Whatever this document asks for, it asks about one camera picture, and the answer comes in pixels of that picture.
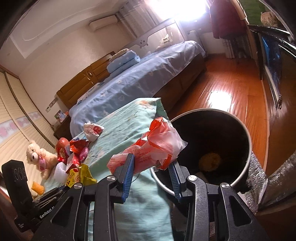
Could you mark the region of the red white plastic wrapper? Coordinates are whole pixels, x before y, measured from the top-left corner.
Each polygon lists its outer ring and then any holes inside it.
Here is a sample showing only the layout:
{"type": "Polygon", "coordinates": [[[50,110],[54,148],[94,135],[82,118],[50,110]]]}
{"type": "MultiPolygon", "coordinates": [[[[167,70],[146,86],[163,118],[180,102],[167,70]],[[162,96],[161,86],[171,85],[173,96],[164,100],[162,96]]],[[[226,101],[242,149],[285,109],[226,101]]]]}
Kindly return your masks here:
{"type": "Polygon", "coordinates": [[[161,116],[151,122],[149,131],[143,133],[134,144],[113,155],[107,163],[107,168],[113,174],[117,167],[124,165],[128,154],[133,154],[134,174],[153,166],[165,170],[177,159],[187,144],[171,122],[161,116]]]}

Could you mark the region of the white foam fruit net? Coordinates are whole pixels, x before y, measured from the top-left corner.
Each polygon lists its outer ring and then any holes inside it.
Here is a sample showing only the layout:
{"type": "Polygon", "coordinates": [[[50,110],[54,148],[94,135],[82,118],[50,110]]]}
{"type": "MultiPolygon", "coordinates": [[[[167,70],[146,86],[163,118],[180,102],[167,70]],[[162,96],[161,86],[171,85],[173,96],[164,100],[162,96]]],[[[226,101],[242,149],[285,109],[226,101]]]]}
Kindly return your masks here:
{"type": "Polygon", "coordinates": [[[66,173],[66,165],[63,162],[59,162],[56,165],[53,178],[56,182],[58,182],[61,185],[66,184],[68,174],[66,173]]]}

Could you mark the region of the black round trash bin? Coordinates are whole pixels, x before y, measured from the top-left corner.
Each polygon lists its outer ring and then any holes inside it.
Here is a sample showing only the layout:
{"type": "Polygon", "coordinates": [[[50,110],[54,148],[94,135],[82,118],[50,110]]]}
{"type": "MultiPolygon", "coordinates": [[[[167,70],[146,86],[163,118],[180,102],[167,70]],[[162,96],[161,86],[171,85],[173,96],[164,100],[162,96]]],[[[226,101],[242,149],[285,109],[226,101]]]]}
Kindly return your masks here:
{"type": "Polygon", "coordinates": [[[177,157],[179,165],[209,184],[225,182],[236,192],[247,190],[252,141],[239,118],[222,110],[200,108],[180,114],[171,123],[187,142],[177,157]]]}

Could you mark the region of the left yellow foam net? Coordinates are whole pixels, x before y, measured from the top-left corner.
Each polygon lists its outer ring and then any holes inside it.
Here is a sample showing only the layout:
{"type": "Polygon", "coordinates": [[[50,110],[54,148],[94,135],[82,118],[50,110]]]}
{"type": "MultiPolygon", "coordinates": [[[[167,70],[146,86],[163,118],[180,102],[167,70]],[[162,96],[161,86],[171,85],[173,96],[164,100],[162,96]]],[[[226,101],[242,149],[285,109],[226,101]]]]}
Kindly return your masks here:
{"type": "Polygon", "coordinates": [[[32,187],[31,189],[36,192],[38,195],[43,195],[45,193],[45,188],[44,186],[42,186],[41,184],[37,183],[37,182],[33,182],[32,183],[32,187]]]}

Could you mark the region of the yellow snack wrapper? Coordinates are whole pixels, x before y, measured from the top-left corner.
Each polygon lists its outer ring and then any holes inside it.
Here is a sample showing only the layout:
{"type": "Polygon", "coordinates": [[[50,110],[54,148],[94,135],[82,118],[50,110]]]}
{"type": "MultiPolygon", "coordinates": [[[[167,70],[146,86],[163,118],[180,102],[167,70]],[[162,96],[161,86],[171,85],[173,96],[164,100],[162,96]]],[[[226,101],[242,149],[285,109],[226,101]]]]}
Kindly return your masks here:
{"type": "Polygon", "coordinates": [[[90,173],[88,165],[81,164],[80,167],[70,170],[65,186],[71,188],[76,183],[82,183],[84,186],[97,183],[97,180],[90,173]]]}

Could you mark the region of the floral teal bed sheet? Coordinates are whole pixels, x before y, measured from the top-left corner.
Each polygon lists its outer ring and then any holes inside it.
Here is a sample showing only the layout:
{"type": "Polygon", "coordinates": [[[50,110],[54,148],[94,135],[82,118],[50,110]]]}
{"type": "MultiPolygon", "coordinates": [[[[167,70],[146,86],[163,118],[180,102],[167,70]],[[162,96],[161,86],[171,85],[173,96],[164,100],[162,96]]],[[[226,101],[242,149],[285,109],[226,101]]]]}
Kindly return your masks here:
{"type": "Polygon", "coordinates": [[[172,240],[169,201],[150,171],[133,176],[128,163],[110,174],[106,166],[158,116],[166,116],[159,98],[138,98],[102,119],[104,132],[87,160],[98,183],[70,188],[33,240],[172,240]]]}

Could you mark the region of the orange red snack bag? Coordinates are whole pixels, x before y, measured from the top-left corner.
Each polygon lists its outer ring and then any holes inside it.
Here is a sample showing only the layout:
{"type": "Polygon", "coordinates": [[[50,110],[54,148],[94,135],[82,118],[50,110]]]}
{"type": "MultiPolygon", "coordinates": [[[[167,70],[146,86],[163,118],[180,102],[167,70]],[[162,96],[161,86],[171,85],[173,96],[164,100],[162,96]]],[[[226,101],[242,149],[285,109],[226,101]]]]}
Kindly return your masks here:
{"type": "Polygon", "coordinates": [[[67,159],[66,173],[73,168],[78,168],[85,161],[89,152],[89,140],[76,139],[70,141],[70,156],[67,159]]]}

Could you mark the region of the crumpled white tissue bag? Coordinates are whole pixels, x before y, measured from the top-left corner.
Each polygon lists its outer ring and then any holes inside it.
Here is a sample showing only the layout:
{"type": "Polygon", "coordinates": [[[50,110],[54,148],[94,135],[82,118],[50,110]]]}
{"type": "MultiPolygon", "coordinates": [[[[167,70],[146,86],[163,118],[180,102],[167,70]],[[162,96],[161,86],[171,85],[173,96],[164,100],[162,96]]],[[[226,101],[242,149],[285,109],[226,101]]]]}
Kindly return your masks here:
{"type": "Polygon", "coordinates": [[[83,130],[85,133],[86,138],[90,141],[90,142],[94,142],[96,141],[99,136],[103,133],[104,131],[104,127],[100,126],[96,123],[85,123],[83,126],[83,130]]]}

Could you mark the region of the cream teddy bear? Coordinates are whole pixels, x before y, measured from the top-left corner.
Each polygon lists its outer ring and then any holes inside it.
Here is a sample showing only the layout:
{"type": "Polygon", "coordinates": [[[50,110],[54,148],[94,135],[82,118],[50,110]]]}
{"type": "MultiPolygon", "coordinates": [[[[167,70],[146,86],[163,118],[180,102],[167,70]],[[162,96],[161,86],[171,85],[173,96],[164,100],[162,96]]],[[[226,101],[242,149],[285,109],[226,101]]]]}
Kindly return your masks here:
{"type": "Polygon", "coordinates": [[[34,164],[38,171],[41,172],[41,178],[47,180],[53,168],[58,164],[57,155],[50,153],[40,146],[35,141],[30,141],[26,157],[29,164],[34,164]]]}

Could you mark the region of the red snack wrapper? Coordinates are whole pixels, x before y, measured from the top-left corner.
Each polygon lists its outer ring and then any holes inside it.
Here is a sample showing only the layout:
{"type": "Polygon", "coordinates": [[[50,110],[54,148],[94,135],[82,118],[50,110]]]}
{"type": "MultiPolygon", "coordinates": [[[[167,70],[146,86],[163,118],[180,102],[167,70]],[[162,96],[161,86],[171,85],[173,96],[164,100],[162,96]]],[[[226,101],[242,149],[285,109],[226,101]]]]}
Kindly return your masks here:
{"type": "Polygon", "coordinates": [[[57,152],[57,160],[64,164],[67,164],[70,156],[70,144],[66,138],[60,138],[55,146],[57,152]]]}

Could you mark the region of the dark wooden nightstand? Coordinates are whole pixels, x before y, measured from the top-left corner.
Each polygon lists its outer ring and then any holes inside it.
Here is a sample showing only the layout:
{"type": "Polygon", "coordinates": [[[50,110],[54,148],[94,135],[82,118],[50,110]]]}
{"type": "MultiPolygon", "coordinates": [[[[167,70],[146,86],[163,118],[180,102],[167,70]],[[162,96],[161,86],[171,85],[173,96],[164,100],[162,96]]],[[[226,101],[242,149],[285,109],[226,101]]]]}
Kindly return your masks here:
{"type": "Polygon", "coordinates": [[[65,118],[65,120],[54,131],[54,137],[58,140],[60,138],[66,138],[70,141],[72,139],[72,135],[70,133],[70,122],[71,118],[70,116],[67,116],[67,118],[65,118]]]}

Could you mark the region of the louvered wardrobe doors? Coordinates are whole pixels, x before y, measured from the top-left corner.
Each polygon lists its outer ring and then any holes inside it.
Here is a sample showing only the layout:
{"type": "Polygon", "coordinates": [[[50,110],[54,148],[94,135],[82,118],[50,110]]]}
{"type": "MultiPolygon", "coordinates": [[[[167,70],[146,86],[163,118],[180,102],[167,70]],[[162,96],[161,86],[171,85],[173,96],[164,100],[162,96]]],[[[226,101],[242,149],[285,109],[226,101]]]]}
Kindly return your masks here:
{"type": "Polygon", "coordinates": [[[27,163],[26,150],[30,141],[55,152],[57,139],[49,123],[38,111],[21,81],[1,72],[1,165],[11,159],[23,161],[28,174],[36,168],[27,163]]]}

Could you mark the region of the large bed blue sheet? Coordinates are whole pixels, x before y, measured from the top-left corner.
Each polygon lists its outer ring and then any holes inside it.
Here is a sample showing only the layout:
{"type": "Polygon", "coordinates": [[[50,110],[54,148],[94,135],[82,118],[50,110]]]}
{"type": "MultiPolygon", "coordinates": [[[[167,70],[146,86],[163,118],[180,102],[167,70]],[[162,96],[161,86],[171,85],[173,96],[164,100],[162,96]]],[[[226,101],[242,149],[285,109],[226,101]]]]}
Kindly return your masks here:
{"type": "Polygon", "coordinates": [[[181,42],[145,56],[116,77],[106,78],[69,110],[71,135],[81,133],[85,123],[96,123],[137,98],[153,97],[199,54],[205,51],[197,42],[181,42]]]}

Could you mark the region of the wooden headboard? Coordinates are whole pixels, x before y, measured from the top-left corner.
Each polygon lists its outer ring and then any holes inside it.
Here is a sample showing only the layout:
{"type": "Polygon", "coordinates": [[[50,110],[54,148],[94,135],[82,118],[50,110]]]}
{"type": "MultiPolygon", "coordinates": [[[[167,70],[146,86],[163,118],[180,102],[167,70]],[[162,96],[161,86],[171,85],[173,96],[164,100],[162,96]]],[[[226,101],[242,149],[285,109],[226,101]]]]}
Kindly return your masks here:
{"type": "Polygon", "coordinates": [[[73,107],[90,88],[109,76],[107,65],[114,54],[112,51],[93,62],[57,91],[57,96],[68,109],[73,107]]]}

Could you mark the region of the folded blue quilt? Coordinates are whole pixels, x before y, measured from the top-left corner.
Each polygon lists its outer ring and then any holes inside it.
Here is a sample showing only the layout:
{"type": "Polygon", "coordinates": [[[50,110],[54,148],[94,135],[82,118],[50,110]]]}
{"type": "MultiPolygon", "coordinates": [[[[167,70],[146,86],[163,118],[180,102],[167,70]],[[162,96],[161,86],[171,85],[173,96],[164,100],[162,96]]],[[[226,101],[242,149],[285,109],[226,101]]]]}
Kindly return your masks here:
{"type": "Polygon", "coordinates": [[[124,64],[132,60],[139,62],[140,57],[136,52],[130,49],[122,49],[110,58],[109,64],[107,65],[107,71],[111,74],[112,72],[116,71],[119,67],[123,66],[124,64]]]}

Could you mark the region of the white air conditioner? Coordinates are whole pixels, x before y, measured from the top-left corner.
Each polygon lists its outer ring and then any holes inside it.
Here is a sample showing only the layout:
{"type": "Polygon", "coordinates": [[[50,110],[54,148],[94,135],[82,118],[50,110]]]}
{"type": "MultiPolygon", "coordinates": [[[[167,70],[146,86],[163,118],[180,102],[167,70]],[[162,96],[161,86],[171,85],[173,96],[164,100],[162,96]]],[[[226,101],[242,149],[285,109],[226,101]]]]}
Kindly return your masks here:
{"type": "Polygon", "coordinates": [[[100,28],[104,28],[108,25],[116,24],[118,22],[117,17],[115,15],[107,16],[105,18],[95,20],[89,24],[90,30],[92,32],[95,32],[96,30],[99,30],[100,28]]]}

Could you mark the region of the dark red hanging jacket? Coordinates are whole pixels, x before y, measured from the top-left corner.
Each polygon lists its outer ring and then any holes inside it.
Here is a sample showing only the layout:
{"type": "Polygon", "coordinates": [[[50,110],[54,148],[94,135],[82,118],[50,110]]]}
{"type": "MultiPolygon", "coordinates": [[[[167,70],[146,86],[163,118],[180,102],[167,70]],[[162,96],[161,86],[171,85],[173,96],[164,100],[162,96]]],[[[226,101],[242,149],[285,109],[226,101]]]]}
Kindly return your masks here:
{"type": "Polygon", "coordinates": [[[231,40],[246,34],[246,25],[231,1],[213,1],[210,17],[215,39],[231,40]]]}

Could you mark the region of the black glass tv cabinet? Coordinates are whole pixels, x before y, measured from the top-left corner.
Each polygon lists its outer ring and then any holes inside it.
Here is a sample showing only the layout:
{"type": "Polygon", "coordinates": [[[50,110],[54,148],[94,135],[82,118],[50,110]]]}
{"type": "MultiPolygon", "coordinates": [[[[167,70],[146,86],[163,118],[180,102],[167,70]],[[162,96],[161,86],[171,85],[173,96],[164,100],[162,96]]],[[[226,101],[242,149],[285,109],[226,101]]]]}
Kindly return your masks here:
{"type": "Polygon", "coordinates": [[[249,24],[248,28],[255,38],[260,76],[266,76],[274,105],[276,109],[281,109],[281,54],[285,53],[295,60],[294,39],[287,30],[276,27],[249,24]]]}

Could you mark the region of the brown plush toy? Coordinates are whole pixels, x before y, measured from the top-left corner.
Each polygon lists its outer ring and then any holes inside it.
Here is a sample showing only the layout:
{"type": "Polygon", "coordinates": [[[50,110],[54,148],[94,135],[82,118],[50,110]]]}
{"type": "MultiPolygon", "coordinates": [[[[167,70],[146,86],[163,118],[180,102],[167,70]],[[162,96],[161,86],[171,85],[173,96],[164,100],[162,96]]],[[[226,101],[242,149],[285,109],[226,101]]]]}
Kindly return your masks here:
{"type": "Polygon", "coordinates": [[[275,28],[279,28],[281,26],[281,22],[278,20],[276,15],[271,11],[262,12],[260,16],[260,20],[264,26],[270,26],[275,28]]]}

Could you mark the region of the grey bed guard rail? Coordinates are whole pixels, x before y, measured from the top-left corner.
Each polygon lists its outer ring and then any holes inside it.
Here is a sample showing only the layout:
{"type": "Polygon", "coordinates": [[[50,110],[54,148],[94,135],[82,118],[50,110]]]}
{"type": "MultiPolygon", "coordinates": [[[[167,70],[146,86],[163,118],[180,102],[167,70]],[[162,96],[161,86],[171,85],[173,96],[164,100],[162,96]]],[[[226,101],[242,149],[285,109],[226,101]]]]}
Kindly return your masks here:
{"type": "Polygon", "coordinates": [[[140,57],[144,57],[153,53],[167,34],[172,39],[169,42],[172,45],[188,39],[179,21],[167,19],[125,45],[123,49],[128,48],[135,51],[140,57]]]}

